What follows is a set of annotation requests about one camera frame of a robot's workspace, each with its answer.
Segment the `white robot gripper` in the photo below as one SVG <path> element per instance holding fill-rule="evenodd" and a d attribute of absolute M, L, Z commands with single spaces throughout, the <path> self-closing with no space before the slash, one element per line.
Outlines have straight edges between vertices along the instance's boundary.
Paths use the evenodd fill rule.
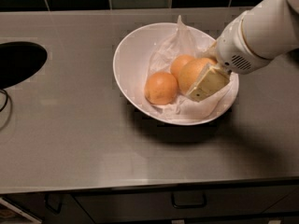
<path fill-rule="evenodd" d="M 230 83 L 230 72 L 227 70 L 245 75 L 270 64 L 268 59 L 258 56 L 247 44 L 243 32 L 246 15 L 247 11 L 231 21 L 216 42 L 203 52 L 203 57 L 216 57 L 218 63 L 207 63 L 203 67 L 186 93 L 188 98 L 201 102 L 223 89 Z"/>

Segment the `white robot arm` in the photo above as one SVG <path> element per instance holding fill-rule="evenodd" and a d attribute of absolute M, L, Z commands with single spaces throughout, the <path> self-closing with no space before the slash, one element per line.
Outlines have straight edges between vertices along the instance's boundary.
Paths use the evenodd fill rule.
<path fill-rule="evenodd" d="M 263 0 L 230 22 L 203 55 L 207 63 L 186 95 L 196 102 L 222 90 L 230 75 L 245 75 L 299 48 L 299 0 Z"/>

